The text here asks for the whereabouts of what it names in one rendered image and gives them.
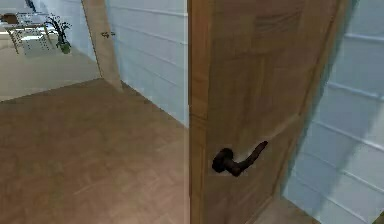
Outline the brown wooden room door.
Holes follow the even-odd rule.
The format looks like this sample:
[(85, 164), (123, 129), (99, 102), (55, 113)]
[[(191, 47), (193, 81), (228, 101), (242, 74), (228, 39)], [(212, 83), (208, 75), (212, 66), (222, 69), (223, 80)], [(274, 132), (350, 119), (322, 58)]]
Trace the brown wooden room door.
[[(187, 0), (190, 224), (252, 224), (280, 194), (351, 0)], [(239, 177), (236, 162), (267, 141)]]

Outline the light wooden room door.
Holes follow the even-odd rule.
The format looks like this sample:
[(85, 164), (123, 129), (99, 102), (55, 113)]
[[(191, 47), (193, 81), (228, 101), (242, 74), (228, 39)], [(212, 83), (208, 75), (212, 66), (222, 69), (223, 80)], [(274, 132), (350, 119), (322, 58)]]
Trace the light wooden room door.
[(105, 38), (102, 32), (112, 32), (109, 26), (105, 0), (81, 0), (89, 28), (94, 53), (101, 77), (117, 91), (122, 83), (113, 45), (113, 36)]

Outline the brown object on table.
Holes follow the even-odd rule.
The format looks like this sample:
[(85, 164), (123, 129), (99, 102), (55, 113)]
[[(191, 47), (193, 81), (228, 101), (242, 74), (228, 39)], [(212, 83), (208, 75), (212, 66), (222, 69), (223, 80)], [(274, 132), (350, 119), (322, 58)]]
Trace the brown object on table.
[(15, 14), (13, 13), (5, 13), (5, 14), (0, 14), (0, 21), (6, 22), (8, 24), (17, 24), (18, 19)]

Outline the green house plant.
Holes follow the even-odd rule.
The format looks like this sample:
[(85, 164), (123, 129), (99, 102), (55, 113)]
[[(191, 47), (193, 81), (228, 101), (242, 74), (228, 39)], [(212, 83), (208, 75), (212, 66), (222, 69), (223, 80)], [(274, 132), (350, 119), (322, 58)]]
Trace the green house plant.
[(57, 33), (56, 47), (61, 50), (63, 54), (69, 54), (71, 52), (71, 44), (67, 40), (66, 31), (72, 27), (72, 25), (66, 21), (62, 21), (60, 16), (51, 14), (47, 17), (45, 24), (50, 24)]

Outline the white metal frame table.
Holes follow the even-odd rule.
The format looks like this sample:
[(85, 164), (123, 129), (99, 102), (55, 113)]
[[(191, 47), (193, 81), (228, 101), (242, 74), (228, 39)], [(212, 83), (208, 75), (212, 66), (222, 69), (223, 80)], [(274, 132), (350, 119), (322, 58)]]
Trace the white metal frame table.
[(45, 24), (47, 13), (16, 12), (13, 14), (16, 15), (18, 23), (8, 24), (0, 21), (0, 27), (10, 36), (16, 53), (19, 53), (19, 47), (30, 47), (31, 41), (36, 41), (44, 50), (52, 47), (52, 40)]

